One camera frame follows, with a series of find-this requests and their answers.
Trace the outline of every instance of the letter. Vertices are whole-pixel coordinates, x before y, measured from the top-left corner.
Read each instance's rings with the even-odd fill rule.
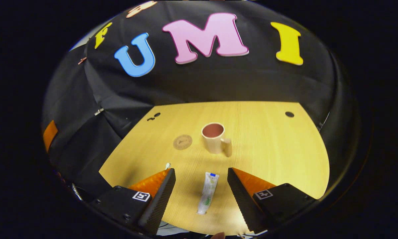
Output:
[[[108,33],[108,27],[110,27],[111,25],[112,23],[108,23],[105,27],[103,27],[102,30],[100,30],[96,34],[96,46],[94,47],[94,49],[97,49],[97,47],[99,47],[99,45],[105,40],[103,36],[106,35],[106,33]]]
[[[271,25],[280,34],[280,51],[276,53],[276,58],[280,61],[295,65],[302,65],[304,60],[299,56],[299,40],[301,36],[297,30],[281,23],[272,22]]]
[[[144,9],[150,8],[151,6],[157,4],[158,2],[155,1],[148,1],[145,2],[141,5],[136,6],[135,8],[131,9],[131,11],[128,12],[128,15],[126,16],[127,18],[130,18],[134,15],[136,15],[137,13],[141,12]]]
[[[220,56],[243,56],[249,53],[249,49],[242,43],[236,19],[232,13],[214,13],[209,16],[204,30],[186,20],[169,23],[162,30],[169,32],[174,40],[178,52],[175,61],[178,64],[190,63],[198,58],[187,42],[204,56],[210,57],[215,38],[218,38],[217,54]]]
[[[147,42],[148,36],[148,33],[142,33],[131,41],[131,45],[136,45],[144,58],[144,62],[141,65],[132,63],[127,46],[123,46],[115,52],[115,58],[118,59],[125,72],[132,77],[144,76],[155,67],[155,55]]]

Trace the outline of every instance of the black fabric backdrop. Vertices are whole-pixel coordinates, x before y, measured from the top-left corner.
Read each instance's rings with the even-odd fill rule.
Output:
[[[250,53],[241,57],[199,54],[194,62],[175,64],[173,39],[162,27],[185,19],[203,29],[208,16],[215,12],[237,16],[236,29]],[[346,148],[356,148],[356,143],[348,138],[358,138],[352,125],[360,124],[360,119],[352,114],[357,104],[339,60],[311,32],[268,8],[244,1],[161,2],[146,14],[129,20],[125,16],[126,12],[109,20],[111,28],[99,49],[90,40],[67,53],[45,94],[41,127],[46,128],[54,120],[59,129],[50,146],[50,161],[66,181],[74,182],[94,197],[109,190],[99,168],[152,106],[232,100],[289,101],[299,102],[316,127],[324,122],[320,133],[330,161],[331,191],[352,160]],[[300,67],[274,57],[280,40],[278,31],[270,26],[272,21],[301,31],[304,64]],[[142,32],[149,34],[147,42],[156,64],[150,73],[130,77],[114,58],[114,52],[129,45]],[[137,65],[143,60],[135,47],[129,54]],[[86,61],[76,64],[84,56],[88,57]],[[100,108],[104,111],[94,116],[93,112]]]
[[[89,29],[129,5],[1,3],[0,238],[120,237],[60,187],[39,125],[44,91],[64,54]],[[398,238],[398,6],[384,1],[267,5],[314,32],[339,56],[359,100],[371,102],[375,115],[373,147],[355,184],[307,230],[292,233]]]

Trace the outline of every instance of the coaster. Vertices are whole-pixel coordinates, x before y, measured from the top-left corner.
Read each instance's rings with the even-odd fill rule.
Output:
[[[190,135],[181,135],[178,136],[175,140],[174,140],[174,148],[178,149],[178,150],[183,150],[188,148],[190,145],[192,145],[193,139],[191,138]]]

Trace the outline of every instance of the table surface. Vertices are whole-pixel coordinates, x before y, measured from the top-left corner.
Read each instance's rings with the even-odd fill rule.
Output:
[[[161,113],[154,120],[156,113]],[[201,136],[209,122],[224,125],[232,155],[211,154]],[[187,134],[190,147],[173,141]],[[329,161],[320,133],[299,103],[231,101],[155,106],[115,148],[100,169],[111,186],[128,187],[165,169],[170,163],[176,183],[163,221],[204,234],[249,233],[227,182],[229,167],[268,182],[290,183],[316,199],[327,187]],[[205,172],[219,174],[206,215],[196,214]]]

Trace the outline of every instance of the mug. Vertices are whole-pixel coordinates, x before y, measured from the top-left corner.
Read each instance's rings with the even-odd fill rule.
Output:
[[[202,137],[210,153],[218,154],[224,151],[226,156],[231,156],[231,139],[226,139],[224,134],[225,127],[218,122],[211,122],[202,128]]]

